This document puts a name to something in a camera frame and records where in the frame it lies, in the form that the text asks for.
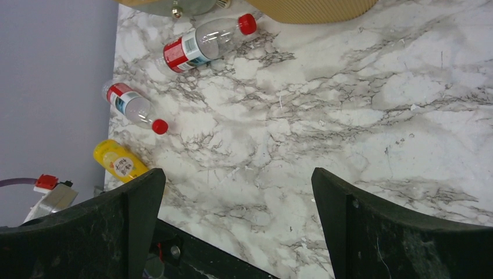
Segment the round pink yellow drawer box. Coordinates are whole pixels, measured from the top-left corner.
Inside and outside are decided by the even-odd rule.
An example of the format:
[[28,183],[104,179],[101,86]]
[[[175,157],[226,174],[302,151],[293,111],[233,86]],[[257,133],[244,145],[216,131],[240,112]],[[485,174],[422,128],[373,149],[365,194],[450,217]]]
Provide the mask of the round pink yellow drawer box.
[[126,7],[151,15],[173,17],[192,17],[210,12],[215,7],[227,9],[230,0],[116,0]]

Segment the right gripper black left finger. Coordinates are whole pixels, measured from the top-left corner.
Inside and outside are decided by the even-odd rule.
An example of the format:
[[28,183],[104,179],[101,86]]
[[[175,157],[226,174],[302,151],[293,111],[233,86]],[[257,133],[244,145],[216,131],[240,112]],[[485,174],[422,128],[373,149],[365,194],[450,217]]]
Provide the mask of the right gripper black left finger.
[[97,197],[1,229],[2,278],[141,278],[166,176],[145,174]]

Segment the yellow drink bottle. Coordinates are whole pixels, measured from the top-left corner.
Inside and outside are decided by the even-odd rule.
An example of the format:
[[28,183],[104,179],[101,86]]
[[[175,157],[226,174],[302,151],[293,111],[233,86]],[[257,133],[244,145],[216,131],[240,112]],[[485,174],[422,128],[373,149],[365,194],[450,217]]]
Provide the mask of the yellow drink bottle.
[[123,183],[149,171],[135,154],[113,139],[100,142],[94,148],[93,157],[106,171]]

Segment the clear bottle red blue label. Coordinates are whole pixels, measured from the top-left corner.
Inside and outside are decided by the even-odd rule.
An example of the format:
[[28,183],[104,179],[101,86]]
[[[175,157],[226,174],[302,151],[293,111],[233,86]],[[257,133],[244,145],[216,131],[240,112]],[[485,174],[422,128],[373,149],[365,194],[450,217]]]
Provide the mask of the clear bottle red blue label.
[[122,81],[109,80],[102,87],[103,98],[127,120],[140,128],[165,134],[168,123],[161,119],[152,102]]

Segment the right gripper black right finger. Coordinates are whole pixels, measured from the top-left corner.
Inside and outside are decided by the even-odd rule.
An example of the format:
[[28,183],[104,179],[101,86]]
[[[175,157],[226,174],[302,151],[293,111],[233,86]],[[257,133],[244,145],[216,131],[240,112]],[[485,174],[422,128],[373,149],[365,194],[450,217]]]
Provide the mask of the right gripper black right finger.
[[316,168],[311,178],[336,278],[491,278],[492,228],[429,216]]

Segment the yellow mesh waste bin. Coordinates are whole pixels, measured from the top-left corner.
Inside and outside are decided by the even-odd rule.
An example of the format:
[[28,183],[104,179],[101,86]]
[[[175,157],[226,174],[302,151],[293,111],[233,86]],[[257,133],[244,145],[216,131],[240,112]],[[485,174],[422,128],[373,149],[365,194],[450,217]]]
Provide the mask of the yellow mesh waste bin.
[[352,20],[370,10],[377,0],[247,0],[279,23],[322,24]]

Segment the clear bottle red cap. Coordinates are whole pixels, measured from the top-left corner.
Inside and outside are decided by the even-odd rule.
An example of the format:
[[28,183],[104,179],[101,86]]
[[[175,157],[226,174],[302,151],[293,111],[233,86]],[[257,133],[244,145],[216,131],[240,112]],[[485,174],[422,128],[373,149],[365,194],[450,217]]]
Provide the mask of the clear bottle red cap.
[[206,22],[165,44],[154,56],[156,67],[165,75],[189,71],[230,53],[256,31],[250,13]]

